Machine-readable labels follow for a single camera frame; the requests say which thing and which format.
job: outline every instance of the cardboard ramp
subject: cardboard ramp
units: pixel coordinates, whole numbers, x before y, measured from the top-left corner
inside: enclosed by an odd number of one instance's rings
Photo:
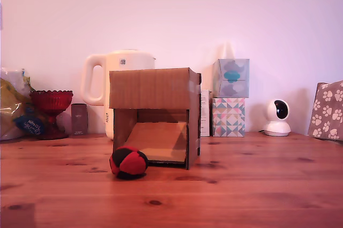
[[[184,163],[187,147],[185,122],[136,123],[125,145],[142,151],[150,161]]]

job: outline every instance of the white security camera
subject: white security camera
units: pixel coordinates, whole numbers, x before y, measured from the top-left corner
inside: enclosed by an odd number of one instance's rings
[[[288,103],[281,99],[270,101],[266,109],[268,123],[264,127],[264,133],[269,136],[287,136],[290,133],[290,127],[286,122],[288,117]]]

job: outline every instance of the geometric pattern box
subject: geometric pattern box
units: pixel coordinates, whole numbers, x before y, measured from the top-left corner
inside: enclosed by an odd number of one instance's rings
[[[213,64],[213,97],[249,97],[249,59],[218,59]]]
[[[244,98],[213,98],[213,137],[244,137],[244,103]]]

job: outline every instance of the red and black ball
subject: red and black ball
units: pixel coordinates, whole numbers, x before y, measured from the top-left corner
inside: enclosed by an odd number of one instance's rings
[[[144,153],[131,146],[117,148],[109,158],[111,171],[120,179],[143,177],[148,168],[148,159]]]

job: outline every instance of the red glass bowl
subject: red glass bowl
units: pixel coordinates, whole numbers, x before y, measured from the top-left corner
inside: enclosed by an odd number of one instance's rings
[[[64,112],[71,103],[72,91],[33,91],[30,97],[34,106],[49,116],[51,127],[46,134],[40,136],[41,139],[59,139],[68,137],[67,134],[59,131],[56,116]]]

